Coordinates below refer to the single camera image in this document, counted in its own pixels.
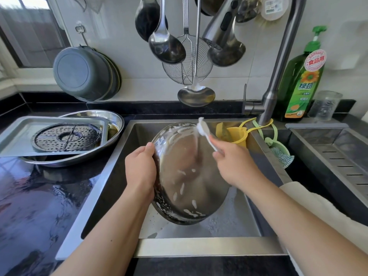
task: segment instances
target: forearm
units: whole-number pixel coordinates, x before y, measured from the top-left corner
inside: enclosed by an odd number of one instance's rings
[[[149,204],[145,195],[127,187],[53,276],[124,275]]]
[[[266,178],[246,195],[283,241],[306,276],[366,275],[368,256]]]

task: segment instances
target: hand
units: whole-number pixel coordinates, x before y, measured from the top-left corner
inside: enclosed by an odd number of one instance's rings
[[[125,158],[127,188],[148,195],[150,201],[154,199],[154,182],[156,180],[156,164],[152,158],[153,154],[154,144],[149,142]]]
[[[230,185],[246,192],[249,185],[265,180],[266,177],[258,169],[247,148],[237,144],[215,139],[210,135],[210,140],[222,153],[214,152],[221,176]]]

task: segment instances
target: person's left hand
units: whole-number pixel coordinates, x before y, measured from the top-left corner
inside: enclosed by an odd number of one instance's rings
[[[125,174],[127,187],[154,199],[154,182],[156,180],[156,164],[152,158],[154,144],[149,142],[130,153],[125,158]]]

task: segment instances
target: metal tray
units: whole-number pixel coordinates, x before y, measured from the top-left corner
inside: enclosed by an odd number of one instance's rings
[[[40,117],[25,116],[15,120],[6,130],[0,134],[0,157],[24,157],[24,156],[47,156],[47,155],[76,155],[86,153],[96,148],[83,151],[66,152],[40,152],[35,150],[31,139],[40,130],[58,123],[66,124],[92,124],[100,129],[102,135],[99,146],[108,139],[108,120],[103,118],[67,118],[67,117]]]

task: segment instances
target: window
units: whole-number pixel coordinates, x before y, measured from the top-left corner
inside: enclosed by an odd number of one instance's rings
[[[0,36],[20,68],[51,68],[70,46],[47,0],[0,0]]]

